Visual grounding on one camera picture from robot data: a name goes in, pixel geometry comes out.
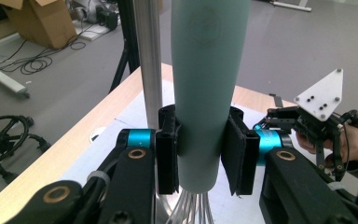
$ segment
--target human hand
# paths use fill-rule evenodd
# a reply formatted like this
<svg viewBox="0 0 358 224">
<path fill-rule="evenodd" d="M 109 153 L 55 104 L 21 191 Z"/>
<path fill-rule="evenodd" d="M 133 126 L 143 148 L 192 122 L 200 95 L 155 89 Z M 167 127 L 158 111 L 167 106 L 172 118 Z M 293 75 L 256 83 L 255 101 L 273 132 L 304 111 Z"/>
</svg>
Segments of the human hand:
<svg viewBox="0 0 358 224">
<path fill-rule="evenodd" d="M 346 132 L 341 133 L 340 136 L 340 153 L 342 162 L 347 162 L 348 159 L 348 146 L 350 147 L 349 161 L 358 161 L 358 129 L 350 125 L 345 125 Z M 296 133 L 296 138 L 301 147 L 308 152 L 315 154 L 316 148 L 310 143 L 307 137 L 303 134 Z M 324 141 L 324 148 L 332 149 L 333 142 L 331 140 Z"/>
</svg>

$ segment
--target wooden table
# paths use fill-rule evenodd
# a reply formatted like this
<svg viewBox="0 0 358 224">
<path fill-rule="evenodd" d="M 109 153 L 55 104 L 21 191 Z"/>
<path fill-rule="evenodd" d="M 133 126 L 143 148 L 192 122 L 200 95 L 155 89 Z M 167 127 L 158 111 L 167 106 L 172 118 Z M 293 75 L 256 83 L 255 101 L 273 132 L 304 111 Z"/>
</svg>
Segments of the wooden table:
<svg viewBox="0 0 358 224">
<path fill-rule="evenodd" d="M 170 65 L 163 64 L 161 71 L 164 80 L 172 81 Z M 0 193 L 0 223 L 14 217 L 39 189 L 59 179 L 90 146 L 90 133 L 110 124 L 141 92 L 142 88 L 141 70 L 138 68 L 7 186 Z M 235 88 L 232 102 L 262 113 L 265 113 L 268 108 L 275 107 L 271 96 L 241 87 Z"/>
</svg>

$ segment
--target floor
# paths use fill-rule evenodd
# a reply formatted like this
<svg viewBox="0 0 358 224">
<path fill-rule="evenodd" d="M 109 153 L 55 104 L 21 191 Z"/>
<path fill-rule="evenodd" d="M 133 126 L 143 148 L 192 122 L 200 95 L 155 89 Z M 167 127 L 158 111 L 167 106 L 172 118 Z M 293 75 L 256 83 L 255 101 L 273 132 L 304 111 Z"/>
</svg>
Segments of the floor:
<svg viewBox="0 0 358 224">
<path fill-rule="evenodd" d="M 309 7 L 311 13 L 251 1 L 237 85 L 292 101 L 334 69 L 343 68 L 343 103 L 337 112 L 358 109 L 358 1 L 309 0 Z M 172 62 L 170 19 L 171 0 L 165 0 L 160 14 L 164 63 Z M 8 57 L 22 42 L 14 38 L 1 43 L 0 55 Z M 2 87 L 0 115 L 31 116 L 35 122 L 31 132 L 52 144 L 64 135 L 108 93 L 123 48 L 120 27 L 83 42 L 83 49 L 65 49 L 51 56 L 52 65 L 41 72 L 28 76 L 7 72 L 26 85 L 31 98 L 14 96 Z M 42 50 L 26 42 L 15 58 Z M 20 174 L 40 156 L 36 147 L 28 141 L 3 166 Z M 0 177 L 0 190 L 5 186 Z"/>
</svg>

